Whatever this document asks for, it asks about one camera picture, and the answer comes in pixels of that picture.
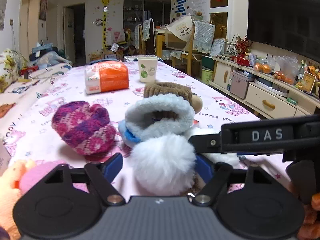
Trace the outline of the wooden chair with cloth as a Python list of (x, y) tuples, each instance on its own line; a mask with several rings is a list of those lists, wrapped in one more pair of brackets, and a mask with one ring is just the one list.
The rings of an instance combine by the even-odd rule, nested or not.
[(172, 65), (176, 60), (186, 60), (186, 72), (191, 75), (192, 62), (209, 54), (215, 35), (215, 25), (184, 15), (164, 28), (165, 45), (171, 49)]

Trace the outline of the pink purple knitted mitten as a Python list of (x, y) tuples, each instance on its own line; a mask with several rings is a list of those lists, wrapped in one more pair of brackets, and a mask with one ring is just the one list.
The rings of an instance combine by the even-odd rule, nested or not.
[(107, 109), (85, 101), (60, 106), (52, 118), (52, 128), (79, 155), (107, 152), (116, 136)]

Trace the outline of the green waste bin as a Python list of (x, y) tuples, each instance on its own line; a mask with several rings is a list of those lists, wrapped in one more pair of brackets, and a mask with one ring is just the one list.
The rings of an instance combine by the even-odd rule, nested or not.
[(213, 71), (211, 69), (206, 67), (201, 68), (201, 81), (203, 83), (208, 85), (209, 82), (212, 80), (212, 77), (213, 77)]

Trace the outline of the pink cartoon tablecloth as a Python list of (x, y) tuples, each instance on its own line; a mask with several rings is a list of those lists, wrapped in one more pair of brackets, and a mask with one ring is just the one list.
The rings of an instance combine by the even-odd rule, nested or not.
[[(144, 85), (139, 80), (138, 64), (127, 63), (129, 88), (108, 93), (88, 95), (85, 92), (85, 68), (71, 68), (64, 77), (58, 79), (47, 95), (39, 98), (13, 130), (1, 135), (12, 161), (32, 159), (34, 161), (64, 160), (73, 167), (83, 167), (88, 157), (76, 154), (52, 129), (52, 117), (61, 105), (71, 101), (86, 101), (100, 104), (108, 110), (112, 124), (117, 125), (125, 118), (126, 110), (143, 98)], [(168, 66), (159, 63), (156, 77), (161, 82), (179, 83), (191, 88), (203, 102), (202, 110), (195, 116), (196, 126), (220, 131), (227, 123), (255, 121), (257, 117), (248, 110), (237, 106), (237, 116), (230, 115), (221, 108), (221, 103), (232, 101), (210, 88), (208, 85)]]

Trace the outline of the white fluffy plush mitten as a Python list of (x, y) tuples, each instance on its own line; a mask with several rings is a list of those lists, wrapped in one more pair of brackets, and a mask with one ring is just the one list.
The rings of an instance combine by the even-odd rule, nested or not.
[(193, 127), (183, 135), (171, 133), (138, 143), (129, 156), (135, 181), (157, 196), (199, 192), (204, 182), (195, 171), (197, 155), (188, 139), (212, 132), (209, 128)]

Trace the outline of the black television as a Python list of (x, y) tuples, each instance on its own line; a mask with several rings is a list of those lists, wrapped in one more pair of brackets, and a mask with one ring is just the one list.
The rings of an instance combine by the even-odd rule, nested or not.
[(319, 0), (248, 0), (247, 38), (319, 62)]

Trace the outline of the pink plush toy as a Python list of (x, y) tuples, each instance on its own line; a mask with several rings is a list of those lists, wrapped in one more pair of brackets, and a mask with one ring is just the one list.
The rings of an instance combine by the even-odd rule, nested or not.
[(19, 189), (22, 194), (28, 192), (34, 185), (43, 179), (59, 164), (67, 164), (63, 160), (37, 161), (36, 166), (27, 171), (20, 179)]

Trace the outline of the yellow floral cushion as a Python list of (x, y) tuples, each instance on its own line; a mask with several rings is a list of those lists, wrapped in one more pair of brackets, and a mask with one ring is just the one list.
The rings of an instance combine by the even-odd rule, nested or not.
[(24, 59), (20, 53), (9, 48), (1, 52), (0, 61), (0, 92), (4, 91), (20, 76), (20, 69), (23, 67)]

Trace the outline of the brown plush bear mitten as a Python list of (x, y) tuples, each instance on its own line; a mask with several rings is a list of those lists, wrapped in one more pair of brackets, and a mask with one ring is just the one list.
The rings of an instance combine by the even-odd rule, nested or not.
[(172, 82), (150, 82), (144, 87), (144, 98), (159, 94), (174, 94), (187, 100), (195, 113), (199, 113), (203, 107), (202, 99), (191, 91), (191, 88)]

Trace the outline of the light blue fleece mitten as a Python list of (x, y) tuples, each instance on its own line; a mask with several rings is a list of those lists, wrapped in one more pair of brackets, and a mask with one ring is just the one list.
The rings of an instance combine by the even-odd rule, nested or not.
[(130, 106), (118, 129), (124, 144), (133, 148), (150, 138), (185, 133), (193, 125), (194, 116), (195, 110), (183, 97), (153, 95)]

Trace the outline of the cream tv cabinet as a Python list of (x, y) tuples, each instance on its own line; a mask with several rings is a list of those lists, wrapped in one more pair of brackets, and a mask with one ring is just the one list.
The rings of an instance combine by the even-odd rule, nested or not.
[(319, 114), (319, 98), (270, 74), (213, 57), (215, 67), (209, 84), (268, 119)]

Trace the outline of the sofa with cartoon cover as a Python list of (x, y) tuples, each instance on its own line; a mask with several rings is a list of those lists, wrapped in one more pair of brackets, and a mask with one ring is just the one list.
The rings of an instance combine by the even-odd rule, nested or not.
[(29, 108), (71, 68), (70, 64), (60, 63), (31, 72), (31, 80), (19, 79), (1, 93), (1, 135), (12, 131)]

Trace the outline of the white paper cup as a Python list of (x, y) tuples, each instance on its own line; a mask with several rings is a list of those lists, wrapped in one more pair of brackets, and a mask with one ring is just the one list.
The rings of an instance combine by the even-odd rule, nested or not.
[(156, 81), (157, 57), (140, 57), (138, 58), (139, 79), (142, 83)]

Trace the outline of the giraffe height wall sticker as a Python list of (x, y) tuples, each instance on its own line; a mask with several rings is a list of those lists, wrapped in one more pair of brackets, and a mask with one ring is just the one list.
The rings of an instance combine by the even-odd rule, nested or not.
[(103, 5), (103, 49), (107, 48), (107, 24), (108, 24), (108, 6), (111, 0), (101, 0)]

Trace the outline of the orange tissue pack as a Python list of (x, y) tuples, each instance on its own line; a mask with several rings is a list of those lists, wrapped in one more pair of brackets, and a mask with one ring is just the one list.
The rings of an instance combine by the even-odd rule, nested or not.
[(119, 61), (104, 61), (85, 68), (85, 91), (87, 94), (128, 89), (129, 71)]

